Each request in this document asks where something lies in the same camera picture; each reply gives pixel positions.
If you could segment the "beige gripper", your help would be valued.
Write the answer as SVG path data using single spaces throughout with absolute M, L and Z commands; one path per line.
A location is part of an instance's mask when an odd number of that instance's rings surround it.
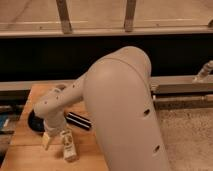
M 63 121 L 57 125 L 50 125 L 47 122 L 44 122 L 44 129 L 45 132 L 42 136 L 42 146 L 45 150 L 49 149 L 49 146 L 53 140 L 52 137 L 58 135 L 66 126 L 66 122 Z M 62 131 L 62 137 L 69 137 L 70 131 L 69 130 L 63 130 Z

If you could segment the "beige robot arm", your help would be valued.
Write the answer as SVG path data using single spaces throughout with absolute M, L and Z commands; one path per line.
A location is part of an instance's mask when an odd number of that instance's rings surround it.
M 65 125 L 63 109 L 83 101 L 109 171 L 171 171 L 150 77 L 148 55 L 126 46 L 98 59 L 73 84 L 50 90 L 33 111 L 54 136 Z

